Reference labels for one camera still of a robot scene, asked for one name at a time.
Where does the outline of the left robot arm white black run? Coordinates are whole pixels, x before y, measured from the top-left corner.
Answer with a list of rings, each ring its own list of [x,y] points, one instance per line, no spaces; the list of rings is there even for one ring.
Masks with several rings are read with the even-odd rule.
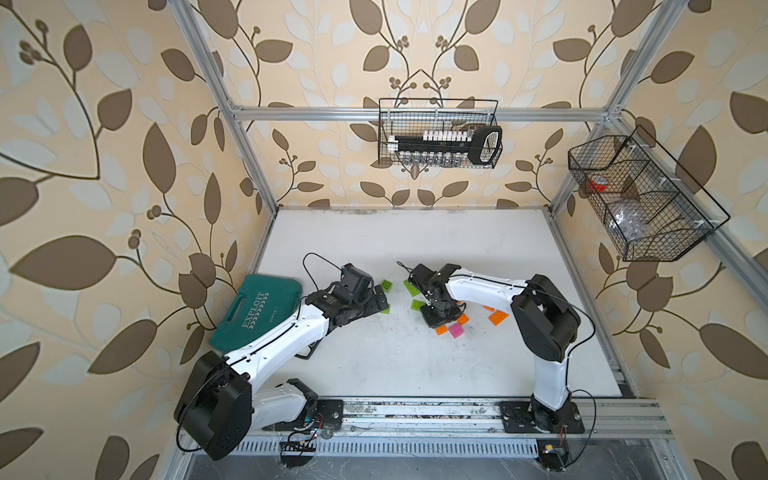
[[[284,426],[298,433],[321,429],[318,394],[289,379],[264,390],[266,381],[288,360],[331,331],[389,308],[382,285],[366,288],[357,299],[342,301],[338,283],[301,298],[287,319],[253,342],[220,355],[204,354],[195,363],[174,412],[178,433],[217,461],[229,455],[255,430]]]

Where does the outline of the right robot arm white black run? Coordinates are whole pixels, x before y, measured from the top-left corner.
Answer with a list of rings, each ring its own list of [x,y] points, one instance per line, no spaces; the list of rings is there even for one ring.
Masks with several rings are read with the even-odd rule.
[[[525,346],[535,356],[533,405],[554,413],[570,400],[567,353],[581,318],[548,277],[537,274],[513,281],[451,263],[439,270],[419,264],[407,271],[408,282],[426,299],[420,312],[429,327],[437,329],[458,321],[467,303],[512,316]]]

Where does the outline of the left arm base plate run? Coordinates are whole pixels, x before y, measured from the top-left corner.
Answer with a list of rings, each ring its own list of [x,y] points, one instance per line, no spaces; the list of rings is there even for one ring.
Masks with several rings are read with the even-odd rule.
[[[294,432],[318,428],[324,433],[335,433],[341,429],[343,418],[343,400],[320,399],[309,401],[295,420],[269,425],[263,427],[263,430],[269,432]]]

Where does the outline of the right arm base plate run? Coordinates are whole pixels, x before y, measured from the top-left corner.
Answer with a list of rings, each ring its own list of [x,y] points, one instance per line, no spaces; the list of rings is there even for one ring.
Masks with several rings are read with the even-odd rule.
[[[508,434],[586,432],[578,407],[570,399],[558,410],[549,409],[535,398],[528,401],[502,401],[498,407],[503,430]]]

